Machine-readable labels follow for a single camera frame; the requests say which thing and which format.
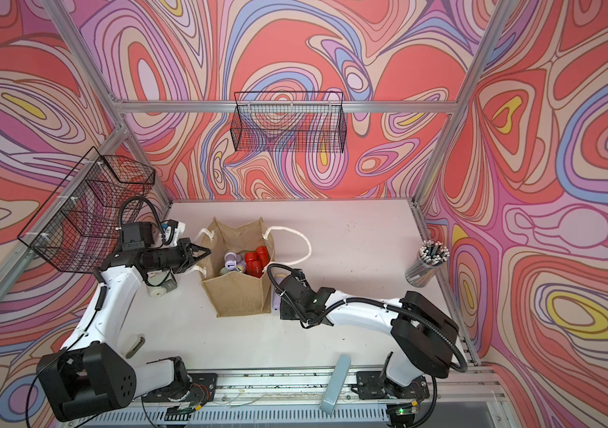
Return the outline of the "red flashlight top row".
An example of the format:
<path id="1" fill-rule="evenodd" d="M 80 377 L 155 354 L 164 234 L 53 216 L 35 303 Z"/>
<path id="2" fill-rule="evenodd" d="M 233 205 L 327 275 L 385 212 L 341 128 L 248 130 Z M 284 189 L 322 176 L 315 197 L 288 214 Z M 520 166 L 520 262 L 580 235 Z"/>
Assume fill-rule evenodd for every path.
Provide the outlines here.
<path id="1" fill-rule="evenodd" d="M 260 246 L 255 250 L 255 252 L 258 255 L 261 267 L 265 268 L 270 263 L 270 253 L 268 248 L 266 246 Z"/>

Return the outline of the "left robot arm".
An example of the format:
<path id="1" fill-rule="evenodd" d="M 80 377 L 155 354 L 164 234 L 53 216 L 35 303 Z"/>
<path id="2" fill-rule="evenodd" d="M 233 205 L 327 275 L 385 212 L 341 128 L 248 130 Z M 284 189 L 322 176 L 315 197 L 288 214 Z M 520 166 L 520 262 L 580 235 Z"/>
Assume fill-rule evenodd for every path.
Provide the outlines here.
<path id="1" fill-rule="evenodd" d="M 56 419 L 93 419 L 127 408 L 147 395 L 184 401 L 193 382 L 182 358 L 169 357 L 134 367 L 116 346 L 139 290 L 166 294 L 175 276 L 195 267 L 211 250 L 182 237 L 184 223 L 175 220 L 128 222 L 131 203 L 150 203 L 132 196 L 120 206 L 119 241 L 93 274 L 97 290 L 60 351 L 38 362 L 39 383 Z"/>

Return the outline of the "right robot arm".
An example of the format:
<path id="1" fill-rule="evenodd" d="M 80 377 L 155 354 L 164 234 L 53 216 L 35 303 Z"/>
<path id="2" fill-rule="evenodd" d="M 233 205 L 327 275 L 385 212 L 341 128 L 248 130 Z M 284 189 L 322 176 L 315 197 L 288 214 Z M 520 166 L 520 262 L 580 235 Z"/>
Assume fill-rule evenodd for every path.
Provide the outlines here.
<path id="1" fill-rule="evenodd" d="M 451 317 L 419 292 L 398 299 L 376 300 L 352 296 L 331 287 L 313 289 L 304 272 L 281 263 L 265 268 L 281 299 L 280 319 L 296 320 L 303 329 L 317 326 L 355 326 L 383 333 L 398 346 L 380 371 L 357 374 L 353 392 L 360 399 L 435 397 L 423 385 L 465 373 L 468 363 L 457 347 L 458 326 Z"/>

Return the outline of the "small green white device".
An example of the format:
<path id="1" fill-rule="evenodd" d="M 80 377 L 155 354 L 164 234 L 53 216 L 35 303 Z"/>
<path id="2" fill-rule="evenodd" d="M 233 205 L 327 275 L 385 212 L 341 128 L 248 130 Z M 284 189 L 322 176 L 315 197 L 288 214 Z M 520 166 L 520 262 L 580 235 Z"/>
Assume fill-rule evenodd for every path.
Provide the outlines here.
<path id="1" fill-rule="evenodd" d="M 177 289 L 177 280 L 172 272 L 155 272 L 148 276 L 146 290 L 149 296 L 157 298 Z"/>

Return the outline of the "grey blue bar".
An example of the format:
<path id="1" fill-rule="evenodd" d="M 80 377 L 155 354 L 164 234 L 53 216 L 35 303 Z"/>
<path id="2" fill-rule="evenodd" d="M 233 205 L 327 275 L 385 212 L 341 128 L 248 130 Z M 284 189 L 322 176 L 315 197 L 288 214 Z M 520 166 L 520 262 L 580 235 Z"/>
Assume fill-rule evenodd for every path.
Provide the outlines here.
<path id="1" fill-rule="evenodd" d="M 320 411 L 328 416 L 331 416 L 334 413 L 337 401 L 350 371 L 350 366 L 351 358 L 348 355 L 339 356 L 330 381 L 325 389 L 323 399 L 319 405 Z"/>

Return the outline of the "cup of pens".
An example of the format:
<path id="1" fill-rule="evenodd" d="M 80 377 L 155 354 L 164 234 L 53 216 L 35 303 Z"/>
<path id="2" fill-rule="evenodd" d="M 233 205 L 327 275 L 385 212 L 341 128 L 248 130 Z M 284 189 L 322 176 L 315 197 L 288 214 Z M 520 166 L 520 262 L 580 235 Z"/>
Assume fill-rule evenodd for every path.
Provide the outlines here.
<path id="1" fill-rule="evenodd" d="M 405 272 L 407 283 L 413 287 L 424 287 L 430 281 L 436 269 L 446 264 L 450 250 L 440 241 L 423 241 L 417 258 Z"/>

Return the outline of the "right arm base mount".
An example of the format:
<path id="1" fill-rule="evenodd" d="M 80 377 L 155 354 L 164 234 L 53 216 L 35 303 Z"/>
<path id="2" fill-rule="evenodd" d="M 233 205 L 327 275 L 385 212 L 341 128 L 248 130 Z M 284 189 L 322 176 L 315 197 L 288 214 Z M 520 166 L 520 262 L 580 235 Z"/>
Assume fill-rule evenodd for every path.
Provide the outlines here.
<path id="1" fill-rule="evenodd" d="M 381 370 L 359 371 L 356 382 L 350 390 L 359 396 L 359 399 L 410 399 L 422 402 L 431 397 L 427 381 L 418 376 L 407 386 L 400 386 L 389 379 Z"/>

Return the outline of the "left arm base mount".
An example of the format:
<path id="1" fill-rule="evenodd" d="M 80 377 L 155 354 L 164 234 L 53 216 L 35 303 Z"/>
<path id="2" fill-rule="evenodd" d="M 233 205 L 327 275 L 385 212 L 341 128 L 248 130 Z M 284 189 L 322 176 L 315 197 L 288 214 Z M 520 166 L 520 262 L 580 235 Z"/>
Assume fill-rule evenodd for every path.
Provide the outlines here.
<path id="1" fill-rule="evenodd" d="M 186 380 L 174 381 L 161 389 L 145 395 L 142 401 L 147 403 L 187 403 L 206 404 L 214 400 L 217 390 L 217 373 L 188 373 Z"/>

